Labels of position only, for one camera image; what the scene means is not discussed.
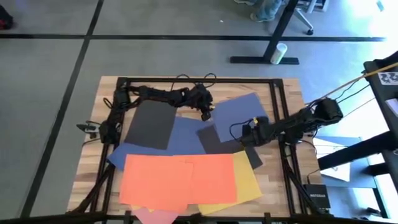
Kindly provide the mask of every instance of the colored paper sheet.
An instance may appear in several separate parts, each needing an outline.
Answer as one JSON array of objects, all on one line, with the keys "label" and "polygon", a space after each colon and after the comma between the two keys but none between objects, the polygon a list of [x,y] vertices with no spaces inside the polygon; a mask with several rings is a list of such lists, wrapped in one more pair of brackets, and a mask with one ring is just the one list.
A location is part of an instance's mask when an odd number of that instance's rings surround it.
[{"label": "colored paper sheet", "polygon": [[198,119],[176,117],[167,151],[170,155],[206,154],[197,131],[210,125],[210,122]]},{"label": "colored paper sheet", "polygon": [[252,169],[256,169],[263,165],[259,157],[259,154],[256,152],[254,147],[245,147],[244,151],[246,152],[246,155],[249,158],[250,166]]},{"label": "colored paper sheet", "polygon": [[129,143],[120,144],[112,154],[108,156],[108,160],[119,170],[124,170],[125,161],[128,154],[143,154],[153,156],[168,156],[167,150],[158,150],[148,147],[136,146]]},{"label": "colored paper sheet", "polygon": [[167,150],[137,146],[129,143],[120,144],[108,157],[119,170],[124,169],[124,161],[128,154],[172,156],[172,155],[200,155],[206,154],[200,143],[197,131],[210,125],[197,119],[176,117]]},{"label": "colored paper sheet", "polygon": [[[256,116],[266,116],[260,99],[255,93],[226,100],[217,103],[215,106],[215,109],[211,112],[211,117],[221,142],[233,139],[229,133],[231,124],[245,122]],[[236,138],[240,138],[242,136],[242,126],[233,126],[231,132]]]},{"label": "colored paper sheet", "polygon": [[[244,149],[241,143],[235,140],[220,142],[214,126],[203,128],[197,133],[199,136],[199,140],[205,148],[207,154],[232,154],[242,151]],[[262,165],[262,161],[253,147],[247,147],[245,148],[245,151],[248,155],[250,165],[253,169]]]},{"label": "colored paper sheet", "polygon": [[154,149],[167,149],[177,109],[167,103],[146,100],[134,113],[126,143]]},{"label": "colored paper sheet", "polygon": [[193,164],[173,156],[128,155],[120,203],[183,212],[190,200]]},{"label": "colored paper sheet", "polygon": [[217,203],[212,205],[198,205],[203,215],[220,211],[222,209],[238,205],[243,202],[254,200],[262,196],[256,176],[250,166],[248,156],[245,152],[237,152],[234,157],[234,173],[237,190],[237,201],[235,203]]},{"label": "colored paper sheet", "polygon": [[189,204],[236,202],[232,154],[175,157],[193,164]]},{"label": "colored paper sheet", "polygon": [[[140,208],[142,208],[141,206],[137,206],[137,205],[131,205],[131,210],[138,210],[138,209],[140,209]],[[154,211],[154,209],[148,209],[148,211],[149,212],[153,212]]]},{"label": "colored paper sheet", "polygon": [[232,154],[243,151],[241,143],[235,140],[221,143],[213,125],[199,130],[197,134],[207,154]]},{"label": "colored paper sheet", "polygon": [[177,212],[154,210],[150,212],[147,208],[134,210],[133,213],[142,224],[172,224],[178,217]]}]

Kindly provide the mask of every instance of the pink paper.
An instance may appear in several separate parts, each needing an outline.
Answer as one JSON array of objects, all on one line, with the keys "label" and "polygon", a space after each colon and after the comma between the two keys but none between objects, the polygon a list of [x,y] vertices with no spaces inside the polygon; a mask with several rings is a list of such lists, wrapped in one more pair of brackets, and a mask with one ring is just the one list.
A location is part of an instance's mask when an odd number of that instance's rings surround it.
[{"label": "pink paper", "polygon": [[147,208],[132,211],[142,224],[172,224],[178,217],[177,212],[154,210],[150,212]]}]

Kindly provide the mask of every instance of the blue paper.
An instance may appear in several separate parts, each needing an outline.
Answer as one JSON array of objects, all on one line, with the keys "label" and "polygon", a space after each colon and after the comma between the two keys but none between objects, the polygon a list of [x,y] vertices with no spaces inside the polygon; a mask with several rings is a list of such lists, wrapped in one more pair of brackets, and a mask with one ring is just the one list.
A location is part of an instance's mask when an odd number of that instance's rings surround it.
[{"label": "blue paper", "polygon": [[[242,123],[257,116],[267,116],[255,93],[240,96],[233,100],[217,103],[211,112],[220,142],[232,140],[229,127],[234,123]],[[236,138],[242,136],[242,125],[235,125],[231,129]]]},{"label": "blue paper", "polygon": [[209,125],[211,125],[211,123],[197,119],[176,117],[173,130],[170,135],[169,145],[166,150],[122,143],[111,155],[108,156],[108,160],[119,170],[124,170],[124,162],[128,154],[150,156],[206,154],[199,137],[197,136],[197,131]]}]

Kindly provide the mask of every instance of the jeans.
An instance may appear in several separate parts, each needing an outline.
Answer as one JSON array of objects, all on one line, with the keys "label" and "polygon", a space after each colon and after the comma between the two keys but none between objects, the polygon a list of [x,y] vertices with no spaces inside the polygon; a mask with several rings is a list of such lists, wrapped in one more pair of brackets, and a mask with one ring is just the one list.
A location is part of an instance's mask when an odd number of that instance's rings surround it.
[{"label": "jeans", "polygon": [[273,20],[275,15],[282,4],[282,0],[249,0],[249,2],[256,3],[261,2],[260,8],[255,12],[256,17],[261,20]]}]

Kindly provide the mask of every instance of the office chair wheel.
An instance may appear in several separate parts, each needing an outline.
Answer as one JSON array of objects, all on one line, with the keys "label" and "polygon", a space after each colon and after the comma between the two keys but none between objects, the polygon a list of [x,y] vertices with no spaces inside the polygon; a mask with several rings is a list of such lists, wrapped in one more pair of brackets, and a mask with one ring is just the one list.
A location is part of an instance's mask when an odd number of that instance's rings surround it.
[{"label": "office chair wheel", "polygon": [[312,35],[313,34],[313,30],[308,30],[307,31],[307,35]]}]

